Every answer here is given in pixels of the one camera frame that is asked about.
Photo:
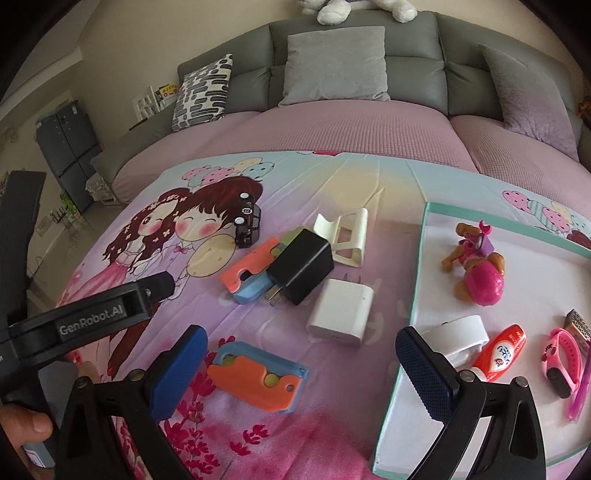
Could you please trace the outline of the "person's left hand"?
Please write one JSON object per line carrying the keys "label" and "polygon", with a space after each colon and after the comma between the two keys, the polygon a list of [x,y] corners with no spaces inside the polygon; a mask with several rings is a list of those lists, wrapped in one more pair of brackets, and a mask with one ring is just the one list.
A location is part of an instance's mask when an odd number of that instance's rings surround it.
{"label": "person's left hand", "polygon": [[44,413],[34,412],[18,405],[2,406],[0,415],[1,425],[8,439],[32,477],[53,480],[54,470],[36,466],[23,450],[25,444],[42,443],[51,436],[53,424],[50,418]]}

